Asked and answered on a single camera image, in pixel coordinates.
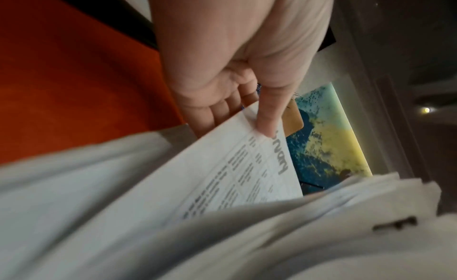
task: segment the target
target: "human hand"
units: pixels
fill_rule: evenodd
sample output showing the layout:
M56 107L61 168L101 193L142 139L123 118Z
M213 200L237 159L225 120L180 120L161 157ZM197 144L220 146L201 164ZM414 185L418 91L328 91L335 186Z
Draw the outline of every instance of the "human hand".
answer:
M333 0L149 0L165 79L198 137L258 100L273 137L327 31Z

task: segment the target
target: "open book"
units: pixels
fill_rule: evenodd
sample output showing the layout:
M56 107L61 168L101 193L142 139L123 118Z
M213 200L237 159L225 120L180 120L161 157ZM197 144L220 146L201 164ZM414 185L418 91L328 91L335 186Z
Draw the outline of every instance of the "open book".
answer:
M141 227L301 197L284 131L255 131L257 108L198 141L182 126L2 167L0 279L44 254L58 275ZM76 258L48 253L56 245Z

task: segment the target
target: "orange surface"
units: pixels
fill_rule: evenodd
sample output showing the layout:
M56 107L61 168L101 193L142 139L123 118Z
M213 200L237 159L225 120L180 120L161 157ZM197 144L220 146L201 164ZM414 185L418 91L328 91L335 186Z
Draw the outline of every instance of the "orange surface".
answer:
M183 122L155 50L60 0L0 19L0 164Z

